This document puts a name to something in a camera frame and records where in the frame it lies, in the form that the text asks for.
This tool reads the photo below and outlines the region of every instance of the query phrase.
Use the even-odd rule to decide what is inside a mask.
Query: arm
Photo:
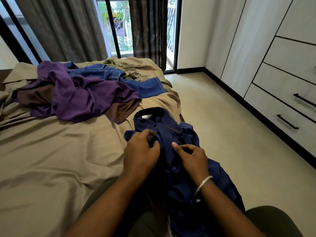
[[[183,166],[196,186],[209,176],[207,156],[203,149],[194,145],[177,145],[174,150],[180,155]],[[188,154],[183,148],[189,148]],[[208,208],[229,237],[265,237],[265,235],[235,206],[235,204],[209,179],[201,188],[201,194]]]
[[[121,176],[84,212],[64,237],[114,235],[134,194],[157,163],[160,145],[156,141],[150,148],[148,135],[155,133],[144,130],[132,136],[124,150]]]

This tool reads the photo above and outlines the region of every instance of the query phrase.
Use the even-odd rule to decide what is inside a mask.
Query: forearm
[[[140,183],[121,175],[66,233],[65,237],[113,236]]]
[[[201,194],[226,236],[265,236],[212,180],[204,184]]]

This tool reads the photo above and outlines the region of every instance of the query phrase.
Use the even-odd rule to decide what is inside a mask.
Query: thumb
[[[160,154],[160,144],[158,141],[154,142],[154,145],[150,151],[152,151],[153,153],[158,153],[158,155]]]
[[[187,152],[185,152],[181,148],[181,146],[179,146],[176,142],[172,142],[171,145],[172,145],[173,149],[179,154],[181,159],[185,158],[185,155],[187,154]]]

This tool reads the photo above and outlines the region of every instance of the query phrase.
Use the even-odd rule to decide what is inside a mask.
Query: white wardrobe
[[[205,67],[316,157],[316,0],[220,0]]]

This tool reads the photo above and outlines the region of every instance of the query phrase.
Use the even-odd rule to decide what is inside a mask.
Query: gray curtain
[[[95,0],[15,0],[52,61],[107,58]]]
[[[167,63],[168,0],[129,0],[134,57]]]

